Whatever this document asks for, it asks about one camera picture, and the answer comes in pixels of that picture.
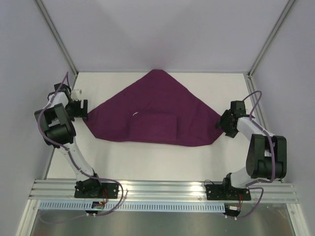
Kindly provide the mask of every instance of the robotic arm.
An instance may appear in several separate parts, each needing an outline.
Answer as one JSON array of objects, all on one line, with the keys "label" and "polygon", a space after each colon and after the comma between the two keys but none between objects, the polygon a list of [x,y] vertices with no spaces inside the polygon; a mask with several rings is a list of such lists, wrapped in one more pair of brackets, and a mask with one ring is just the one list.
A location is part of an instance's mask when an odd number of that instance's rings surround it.
[{"label": "robotic arm", "polygon": [[264,130],[256,121],[246,114],[244,101],[232,101],[229,110],[225,110],[216,128],[221,128],[226,136],[234,138],[238,132],[250,141],[246,166],[234,173],[228,173],[222,184],[207,184],[208,200],[251,200],[248,187],[255,182],[268,182],[272,179],[273,160],[275,160],[274,178],[286,175],[286,139]]},{"label": "robotic arm", "polygon": [[[55,85],[55,92],[59,86],[60,84]],[[54,145],[47,140],[45,140],[45,142],[57,148],[67,159],[75,172],[77,179],[75,197],[97,198],[100,196],[103,189],[102,184],[99,180],[91,179],[80,172],[81,170],[89,176],[97,177],[93,168],[84,159],[75,141],[76,132],[72,124],[74,118],[88,118],[88,101],[84,100],[83,108],[81,108],[81,100],[78,100],[81,91],[71,91],[71,89],[64,84],[52,101],[55,92],[48,95],[48,104],[51,103],[51,105],[44,111],[40,119],[40,127],[50,140],[64,145],[68,150]],[[36,120],[38,120],[41,111],[42,110],[39,110],[34,113]]]},{"label": "robotic arm", "polygon": [[286,139],[276,136],[265,130],[263,132],[254,123],[255,118],[250,119],[246,115],[244,101],[232,101],[229,110],[226,110],[217,127],[220,127],[226,136],[234,138],[241,132],[250,141],[250,147],[246,159],[246,166],[238,172],[231,174],[233,187],[246,187],[246,184],[256,178],[272,177],[271,148],[267,134],[271,137],[275,155],[275,178],[283,178],[286,175]]}]

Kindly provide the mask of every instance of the cable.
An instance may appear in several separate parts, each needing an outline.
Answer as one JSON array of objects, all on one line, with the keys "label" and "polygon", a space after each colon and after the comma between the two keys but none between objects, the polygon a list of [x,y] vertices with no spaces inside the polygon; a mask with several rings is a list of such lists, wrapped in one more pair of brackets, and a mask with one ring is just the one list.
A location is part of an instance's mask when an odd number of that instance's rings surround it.
[{"label": "cable", "polygon": [[104,205],[108,202],[108,193],[107,193],[106,188],[104,188],[103,190],[103,202],[104,202]]},{"label": "cable", "polygon": [[209,181],[210,183],[215,184],[215,183],[213,183],[211,180],[206,179],[205,181],[203,181],[203,186],[206,186],[206,181]]},{"label": "cable", "polygon": [[67,75],[67,84],[68,84],[68,87],[70,88],[70,83],[69,83],[68,75]]},{"label": "cable", "polygon": [[275,152],[274,152],[274,147],[273,147],[273,144],[272,144],[272,140],[271,140],[271,137],[269,135],[269,133],[263,128],[260,126],[260,124],[258,124],[256,121],[253,120],[252,118],[252,114],[254,112],[254,110],[256,109],[256,107],[258,106],[258,103],[259,101],[261,100],[261,97],[262,97],[262,92],[257,90],[257,91],[254,91],[252,92],[251,94],[249,94],[248,96],[246,96],[243,101],[245,101],[247,98],[253,96],[254,94],[256,93],[259,93],[259,97],[257,99],[257,101],[255,102],[251,112],[250,112],[250,121],[257,127],[259,128],[267,137],[268,139],[268,142],[269,142],[269,146],[270,146],[270,152],[271,152],[271,162],[272,162],[272,172],[271,172],[271,179],[270,180],[264,180],[264,179],[256,179],[252,182],[249,182],[247,183],[245,186],[249,189],[249,190],[255,190],[255,189],[260,189],[261,190],[261,194],[260,194],[260,197],[256,203],[256,205],[250,210],[250,212],[248,212],[246,215],[243,215],[243,216],[239,216],[237,217],[237,219],[245,219],[247,218],[248,216],[250,216],[258,207],[261,199],[262,199],[262,196],[264,194],[264,189],[262,187],[250,187],[252,186],[253,184],[255,183],[272,183],[274,180],[275,180],[275,175],[276,175],[276,159],[275,159]]},{"label": "cable", "polygon": [[238,207],[240,208],[240,210],[242,209],[242,205],[243,205],[243,197],[241,194],[239,194],[239,198],[240,198],[240,203],[238,204]]},{"label": "cable", "polygon": [[[61,147],[61,148],[64,148],[64,149],[67,151],[67,153],[68,153],[68,155],[69,155],[69,158],[70,158],[72,164],[74,165],[74,167],[75,167],[81,174],[83,174],[83,175],[85,175],[86,177],[91,178],[91,179],[96,179],[96,180],[99,180],[99,181],[114,182],[114,183],[116,183],[116,184],[119,185],[119,187],[122,189],[122,194],[121,194],[121,198],[120,198],[120,200],[118,201],[118,203],[117,203],[112,209],[110,209],[110,210],[108,210],[108,211],[106,211],[106,212],[104,212],[104,213],[97,214],[96,216],[108,215],[108,214],[112,213],[112,212],[121,204],[121,202],[122,202],[122,200],[123,200],[123,198],[124,198],[124,188],[123,188],[123,186],[121,185],[121,183],[119,183],[117,180],[114,180],[114,179],[94,177],[94,176],[88,175],[87,173],[83,172],[83,171],[81,170],[81,168],[79,168],[78,165],[74,162],[73,157],[72,157],[72,155],[71,155],[71,152],[70,152],[69,148],[67,148],[65,145],[62,145],[62,144],[60,144],[60,143],[57,143],[57,142],[51,140],[50,138],[48,138],[48,137],[46,136],[46,134],[44,133],[44,131],[42,130],[41,126],[40,126],[40,121],[41,121],[41,118],[42,118],[44,112],[52,105],[52,103],[53,103],[53,101],[54,101],[54,99],[55,99],[57,93],[60,91],[62,85],[63,85],[64,82],[65,82],[65,80],[68,81],[68,72],[65,74],[64,79],[62,80],[62,82],[60,83],[59,87],[58,87],[57,90],[55,91],[55,93],[54,93],[54,95],[52,96],[50,102],[49,102],[49,103],[41,110],[41,112],[39,113],[38,120],[37,120],[37,127],[38,127],[38,130],[39,130],[40,134],[43,136],[43,138],[44,138],[45,140],[49,141],[51,144],[54,144],[54,145],[59,146],[59,147]],[[53,223],[51,223],[51,224],[61,224],[61,223],[64,223],[64,222],[67,222],[67,221],[70,221],[70,220],[78,219],[78,218],[80,218],[80,217],[82,217],[82,216],[85,216],[85,215],[77,216],[77,217],[71,218],[71,219],[66,220],[66,221],[53,222]]]}]

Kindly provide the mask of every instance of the purple cloth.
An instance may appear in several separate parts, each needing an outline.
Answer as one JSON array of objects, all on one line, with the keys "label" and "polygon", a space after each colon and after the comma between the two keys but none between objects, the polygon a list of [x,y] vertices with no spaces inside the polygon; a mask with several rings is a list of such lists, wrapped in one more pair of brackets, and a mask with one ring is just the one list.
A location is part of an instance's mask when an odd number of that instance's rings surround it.
[{"label": "purple cloth", "polygon": [[165,71],[152,70],[90,111],[85,124],[98,139],[195,147],[222,134],[219,119]]}]

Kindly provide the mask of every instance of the floor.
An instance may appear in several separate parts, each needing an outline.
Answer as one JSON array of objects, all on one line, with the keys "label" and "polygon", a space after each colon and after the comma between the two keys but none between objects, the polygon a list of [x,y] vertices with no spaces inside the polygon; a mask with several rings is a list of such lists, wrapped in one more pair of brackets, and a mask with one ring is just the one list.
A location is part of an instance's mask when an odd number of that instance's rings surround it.
[{"label": "floor", "polygon": [[[75,89],[89,101],[89,111],[105,102],[145,73],[79,73]],[[196,97],[223,114],[230,101],[248,95],[243,74],[170,73]],[[246,101],[250,112],[252,105]],[[74,127],[77,143],[100,177],[126,180],[221,181],[245,166],[249,141],[239,133],[221,135],[212,145],[182,147],[147,143],[116,143],[96,139],[81,119]],[[66,159],[55,151],[48,178],[75,178]]]}]

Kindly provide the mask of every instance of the white wall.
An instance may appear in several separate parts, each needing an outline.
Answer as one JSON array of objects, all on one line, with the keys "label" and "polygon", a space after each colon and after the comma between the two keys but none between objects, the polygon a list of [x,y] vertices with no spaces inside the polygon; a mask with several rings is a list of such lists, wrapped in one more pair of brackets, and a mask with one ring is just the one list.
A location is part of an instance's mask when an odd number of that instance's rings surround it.
[{"label": "white wall", "polygon": [[287,0],[44,0],[79,71],[248,72]]},{"label": "white wall", "polygon": [[287,181],[315,235],[315,1],[299,0],[254,77],[273,133],[288,143]]},{"label": "white wall", "polygon": [[32,0],[0,6],[0,235],[12,236],[51,150],[34,111],[69,68]]}]

